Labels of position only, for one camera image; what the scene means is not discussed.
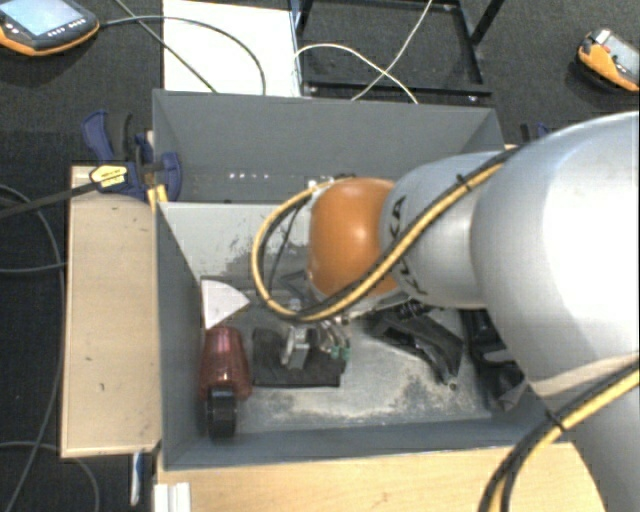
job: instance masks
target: black metal frame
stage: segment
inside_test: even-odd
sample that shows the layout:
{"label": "black metal frame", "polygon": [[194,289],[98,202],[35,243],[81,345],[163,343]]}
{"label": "black metal frame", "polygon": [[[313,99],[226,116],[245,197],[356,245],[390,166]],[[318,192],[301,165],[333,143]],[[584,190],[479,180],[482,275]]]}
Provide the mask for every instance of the black metal frame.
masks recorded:
{"label": "black metal frame", "polygon": [[[372,0],[362,0],[363,3],[371,3]],[[289,4],[291,7],[291,19],[293,30],[295,34],[295,43],[297,48],[302,47],[302,36],[304,30],[307,25],[307,21],[311,14],[311,9],[313,7],[314,0],[289,0]],[[376,4],[380,4],[380,2],[389,4],[393,3],[394,0],[376,0]],[[402,5],[406,8],[407,4],[415,4],[418,5],[418,2],[413,0],[400,0],[397,2],[398,5]],[[463,33],[463,41],[461,42],[465,45],[465,50],[468,52],[468,55],[471,60],[472,65],[472,74],[474,75],[474,81],[468,81],[467,83],[462,83],[459,86],[451,86],[451,85],[442,85],[442,84],[414,84],[408,83],[407,87],[414,92],[427,92],[427,93],[439,93],[439,94],[450,94],[450,95],[468,95],[468,96],[489,96],[491,94],[491,90],[487,84],[486,79],[482,75],[482,71],[478,64],[478,58],[476,55],[476,46],[482,41],[482,38],[489,30],[489,27],[493,23],[496,15],[498,14],[500,8],[504,0],[491,0],[490,4],[485,9],[484,14],[480,18],[475,29],[473,29],[473,33],[471,33],[470,25],[467,21],[464,10],[460,5],[459,0],[435,0],[432,4],[432,9],[441,10],[442,12],[446,12],[451,14],[452,16],[457,16],[459,23],[461,24],[461,30]],[[298,58],[297,66],[298,71],[300,72],[302,84],[307,85],[309,87],[354,87],[354,88],[362,88],[366,87],[369,84],[369,81],[361,81],[355,79],[347,79],[347,78],[336,78],[330,77],[327,75],[308,75],[304,76],[303,70],[303,55],[300,55]],[[390,82],[386,82],[384,80],[380,81],[374,89],[382,90],[389,89],[392,85]]]}

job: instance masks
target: blue clamp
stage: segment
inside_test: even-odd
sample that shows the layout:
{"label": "blue clamp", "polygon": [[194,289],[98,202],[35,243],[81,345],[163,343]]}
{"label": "blue clamp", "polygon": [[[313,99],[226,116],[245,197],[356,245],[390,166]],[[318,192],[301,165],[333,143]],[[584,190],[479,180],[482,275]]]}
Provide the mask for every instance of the blue clamp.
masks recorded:
{"label": "blue clamp", "polygon": [[[99,182],[96,188],[100,192],[115,192],[128,195],[140,201],[147,200],[147,191],[153,186],[164,184],[167,197],[176,201],[182,187],[182,168],[175,152],[165,152],[159,162],[153,162],[153,148],[143,133],[137,134],[135,140],[135,156],[132,158],[128,147],[128,125],[131,114],[109,114],[106,110],[98,110],[90,114],[82,122],[84,142],[93,151],[101,165],[117,163],[126,167],[124,179],[118,183],[110,182],[103,186]],[[152,174],[149,184],[145,175]]]}

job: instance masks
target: black cable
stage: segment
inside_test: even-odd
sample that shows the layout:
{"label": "black cable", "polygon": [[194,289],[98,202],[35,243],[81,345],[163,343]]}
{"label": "black cable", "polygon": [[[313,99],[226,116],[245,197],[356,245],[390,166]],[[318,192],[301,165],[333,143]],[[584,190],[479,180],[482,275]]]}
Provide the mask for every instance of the black cable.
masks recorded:
{"label": "black cable", "polygon": [[[489,160],[487,160],[486,162],[484,162],[480,167],[478,167],[475,170],[473,170],[470,173],[468,173],[462,179],[465,180],[465,181],[469,181],[469,180],[473,179],[476,175],[486,171],[487,169],[490,169],[491,167],[494,167],[494,166],[499,165],[499,164],[503,164],[509,158],[511,158],[516,152],[518,152],[521,149],[521,147],[522,146],[516,147],[516,148],[512,148],[512,149],[508,149],[506,151],[503,151],[503,152],[499,153],[498,155],[496,155],[496,156],[490,158]],[[335,294],[326,297],[322,301],[317,302],[317,303],[315,303],[315,304],[313,304],[311,306],[308,306],[308,307],[298,311],[295,315],[287,316],[286,319],[289,320],[289,321],[296,321],[296,320],[301,319],[302,317],[306,317],[306,316],[315,314],[315,313],[317,313],[319,311],[324,311],[325,309],[333,306],[334,304],[336,304],[337,302],[342,300],[342,298],[346,297],[349,293],[351,293],[353,290],[355,290],[357,287],[359,287],[362,284],[362,282],[364,282],[369,277],[369,275],[371,275],[373,272],[375,272],[378,269],[378,267],[384,262],[384,260],[389,256],[389,254],[391,254],[391,252],[393,252],[396,249],[396,247],[400,244],[400,242],[406,236],[406,234],[409,233],[409,231],[411,231],[413,229],[413,227],[420,221],[420,219],[422,217],[424,217],[424,215],[429,210],[431,210],[435,205],[437,205],[442,200],[444,200],[446,197],[448,197],[459,186],[460,186],[460,183],[459,182],[455,182],[452,186],[447,188],[438,197],[436,197],[431,203],[429,203],[402,230],[402,232],[400,232],[397,235],[397,237],[395,238],[394,242],[391,245],[389,245],[389,247],[387,247],[382,252],[382,254],[378,257],[378,259],[371,265],[371,267],[369,267],[369,269],[366,272],[364,272],[362,274],[362,276],[359,279],[357,279],[356,281],[353,281],[351,284],[347,285],[346,287],[344,287],[342,290],[336,292]],[[265,233],[265,235],[264,235],[264,237],[263,237],[263,239],[262,239],[262,241],[260,243],[260,246],[258,248],[258,262],[260,264],[260,266],[259,266],[260,269],[263,269],[262,262],[263,262],[263,258],[264,258],[264,252],[266,250],[266,246],[267,246],[267,243],[269,241],[270,236],[272,235],[272,233],[275,231],[275,229],[284,221],[284,219],[289,215],[289,213],[295,207],[296,207],[296,205],[293,204],[293,205],[291,205],[291,207],[288,210],[285,210],[284,212],[282,212],[282,214],[280,216],[278,216],[278,218],[276,218],[274,220],[274,222],[271,224],[271,226],[269,226],[269,229]],[[371,284],[371,286],[369,287],[369,289],[365,293],[368,293],[371,290],[371,288],[373,288],[376,284],[377,283]],[[342,311],[336,311],[336,312],[332,313],[332,316],[338,315]]]}
{"label": "black cable", "polygon": [[[129,9],[121,0],[114,0],[114,2],[118,4],[124,12],[126,12],[129,16],[131,16],[132,20],[136,18],[136,15],[133,13],[133,11]],[[145,29],[151,37],[153,37],[156,41],[158,41],[165,50],[171,53],[171,55],[173,55],[176,59],[178,59],[183,66],[185,66],[189,71],[191,71],[207,87],[207,89],[209,89],[214,94],[218,94],[218,91],[216,91],[214,87],[209,82],[207,82],[200,73],[198,73],[193,67],[191,67],[191,65],[187,61],[185,61],[173,48],[171,48],[163,38],[161,38],[153,30],[151,30],[145,23],[142,23],[142,21],[139,21],[139,20],[136,20],[136,21],[138,21],[138,24],[143,29]],[[113,23],[107,22],[101,25],[101,28],[107,28],[113,25],[114,25]]]}
{"label": "black cable", "polygon": [[302,207],[305,204],[306,203],[301,203],[296,207],[293,214],[291,215],[291,220],[289,221],[287,230],[285,231],[282,237],[282,243],[280,244],[278,253],[276,254],[276,258],[273,262],[273,266],[271,267],[271,275],[269,276],[269,283],[267,285],[267,290],[269,290],[269,293],[271,293],[271,290],[273,289],[273,279],[276,276],[276,269],[278,268],[278,264],[280,263],[280,259],[282,258],[282,254],[284,253],[284,248],[287,245],[287,242],[289,242],[289,237],[291,236],[291,229],[293,228],[293,223],[296,221],[296,217],[298,216],[298,214],[300,213],[300,210],[302,210]]}
{"label": "black cable", "polygon": [[40,272],[48,272],[50,270],[60,270],[66,267],[67,264],[63,261],[62,263],[54,263],[53,265],[42,265],[41,267],[31,267],[31,268],[0,268],[0,275],[23,275],[23,274],[36,274]]}
{"label": "black cable", "polygon": [[[140,23],[141,26],[146,27],[146,25],[144,23],[142,23],[142,21],[165,21],[165,20],[171,20],[171,21],[182,21],[184,23],[190,23],[192,25],[196,25],[198,27],[203,27],[203,28],[206,28],[208,30],[212,30],[214,32],[217,32],[218,34],[221,34],[221,35],[227,37],[228,39],[232,40],[234,43],[236,43],[238,46],[240,46],[249,55],[249,57],[251,57],[251,59],[253,60],[253,62],[256,65],[256,67],[258,68],[258,72],[260,73],[260,82],[262,83],[262,95],[264,96],[264,95],[267,94],[267,79],[265,77],[264,69],[262,68],[262,65],[260,64],[260,61],[258,60],[256,55],[249,49],[249,47],[246,44],[244,44],[242,41],[240,41],[238,38],[236,38],[235,36],[232,36],[228,32],[226,32],[226,31],[224,31],[224,30],[222,30],[222,29],[220,29],[218,27],[215,27],[213,25],[210,25],[209,23],[204,23],[203,21],[191,20],[191,19],[188,19],[188,18],[179,18],[179,17],[176,17],[176,16],[162,16],[162,15],[134,16],[132,13],[130,13],[130,14],[131,14],[131,18],[123,18],[123,19],[119,19],[119,20],[108,21],[108,22],[106,22],[106,23],[104,23],[102,25],[102,28],[114,27],[116,25],[124,25],[124,24],[127,24],[127,23],[133,23],[133,22],[138,22],[138,23]],[[198,75],[193,70],[193,68],[188,66],[184,62],[183,59],[178,58],[178,60],[180,60],[180,62],[182,62],[182,64],[187,66],[190,71],[192,71],[198,78],[200,78],[200,80],[202,82],[204,82],[205,85],[207,85],[209,87],[209,89],[213,90],[213,88],[211,86],[209,86],[208,83],[202,77],[200,77],[200,75]]]}
{"label": "black cable", "polygon": [[550,430],[556,426],[556,421],[562,422],[574,410],[578,409],[582,404],[591,400],[594,396],[599,395],[621,379],[638,370],[639,362],[626,366],[625,368],[605,377],[589,389],[581,393],[578,397],[571,400],[554,414],[555,419],[547,417],[538,424],[529,434],[523,437],[513,448],[509,455],[502,461],[500,466],[495,470],[485,491],[482,495],[478,512],[489,512],[493,496],[496,493],[498,483],[506,477],[505,486],[502,491],[501,512],[509,510],[509,501],[513,490],[515,479],[533,447],[538,444],[539,440],[544,437]]}
{"label": "black cable", "polygon": [[[11,194],[12,196],[14,196],[15,198],[19,199],[20,201],[22,201],[23,203],[30,203],[31,201],[29,200],[29,198],[27,196],[25,196],[24,194],[18,192],[17,190],[8,187],[6,185],[2,185],[0,184],[0,190]],[[42,214],[41,211],[36,212],[36,214],[38,215],[38,218],[40,219],[40,222],[42,224],[42,226],[44,227],[47,236],[49,237],[49,241],[51,242],[51,248],[53,249],[53,253],[54,253],[54,257],[56,260],[56,265],[62,265],[63,261],[62,261],[62,256],[60,255],[60,250],[58,249],[58,244],[56,242],[55,236],[53,234],[53,230],[51,229],[51,225],[49,224],[49,222],[47,221],[47,219],[45,218],[45,216]],[[61,325],[64,326],[64,304],[65,304],[65,280],[64,280],[64,268],[60,268],[58,270],[58,281],[60,284],[60,318],[61,318]],[[53,409],[56,403],[56,398],[58,396],[58,390],[60,388],[60,381],[62,379],[62,367],[63,367],[63,362],[64,362],[64,343],[62,343],[62,340],[60,342],[60,349],[59,349],[59,353],[58,353],[58,363],[57,363],[57,367],[56,367],[56,371],[55,371],[55,377],[53,379],[53,385],[52,385],[52,389],[51,389],[51,396],[49,397],[49,402],[47,404],[47,409],[45,411],[44,414],[44,418],[42,419],[42,424],[40,425],[40,430],[38,432],[38,436],[36,437],[36,440],[31,443],[28,442],[28,444],[30,446],[33,446],[33,449],[31,450],[31,453],[29,454],[29,459],[27,460],[27,463],[25,464],[25,467],[22,471],[22,475],[20,476],[20,480],[18,481],[18,484],[16,485],[16,488],[14,489],[13,495],[11,496],[11,499],[9,501],[9,503],[7,504],[5,511],[4,512],[11,512],[11,510],[13,509],[18,496],[20,495],[20,492],[22,491],[22,488],[24,487],[24,484],[27,480],[27,477],[29,476],[29,473],[31,472],[31,469],[33,467],[33,464],[35,462],[35,458],[36,455],[38,454],[38,450],[43,449],[43,447],[45,446],[43,444],[43,440],[44,440],[44,435],[45,435],[45,431],[47,428],[47,425],[49,424],[49,421],[51,420],[51,415],[53,413]],[[100,495],[99,495],[99,490],[97,489],[97,486],[94,487],[94,492],[96,492],[96,503],[98,504],[98,508],[99,508],[99,503],[100,503]]]}
{"label": "black cable", "polygon": [[32,210],[39,210],[43,206],[50,206],[55,203],[59,203],[60,201],[68,201],[74,197],[81,196],[88,192],[92,192],[96,190],[95,183],[86,183],[84,185],[80,185],[78,187],[71,188],[69,190],[63,190],[62,192],[56,192],[55,194],[50,194],[45,197],[40,197],[38,199],[34,199],[33,201],[21,202],[5,210],[0,211],[0,220],[6,219],[9,217],[13,217],[14,215],[18,215],[20,213],[26,213]]}
{"label": "black cable", "polygon": [[513,493],[513,487],[516,478],[518,477],[518,474],[520,473],[520,470],[522,469],[522,466],[526,460],[526,455],[530,453],[530,451],[534,446],[538,444],[542,437],[544,437],[550,430],[556,427],[556,422],[564,422],[567,416],[569,416],[573,411],[578,409],[585,402],[589,401],[595,395],[602,393],[607,388],[613,386],[626,376],[637,371],[638,368],[640,368],[640,362],[636,361],[635,363],[628,365],[622,370],[615,372],[613,375],[604,379],[601,383],[593,386],[586,393],[583,393],[578,399],[572,400],[569,405],[563,407],[562,409],[560,409],[560,411],[555,413],[552,417],[548,417],[543,422],[543,425],[541,425],[537,434],[531,441],[529,441],[529,444],[527,446],[523,447],[520,450],[518,457],[516,457],[515,461],[511,464],[510,470],[506,475],[504,489],[502,490],[502,504],[500,509],[501,512],[509,512],[511,508],[511,495]]}

